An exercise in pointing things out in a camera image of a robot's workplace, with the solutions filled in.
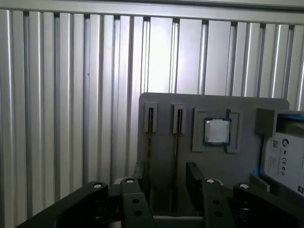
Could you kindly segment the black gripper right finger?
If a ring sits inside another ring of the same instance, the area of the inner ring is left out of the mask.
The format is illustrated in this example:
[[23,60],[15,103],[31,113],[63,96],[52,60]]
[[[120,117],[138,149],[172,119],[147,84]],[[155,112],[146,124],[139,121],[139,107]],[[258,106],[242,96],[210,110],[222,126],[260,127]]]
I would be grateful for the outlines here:
[[205,178],[194,162],[186,163],[186,187],[205,228],[302,228],[303,208],[251,183],[229,189]]

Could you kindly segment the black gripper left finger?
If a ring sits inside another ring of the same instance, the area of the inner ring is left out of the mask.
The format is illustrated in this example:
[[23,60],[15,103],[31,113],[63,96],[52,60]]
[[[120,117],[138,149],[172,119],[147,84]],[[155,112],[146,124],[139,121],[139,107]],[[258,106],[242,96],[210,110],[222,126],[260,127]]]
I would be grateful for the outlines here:
[[108,186],[93,181],[42,210],[20,228],[153,228],[154,218],[142,191],[144,163],[137,163],[131,177]]

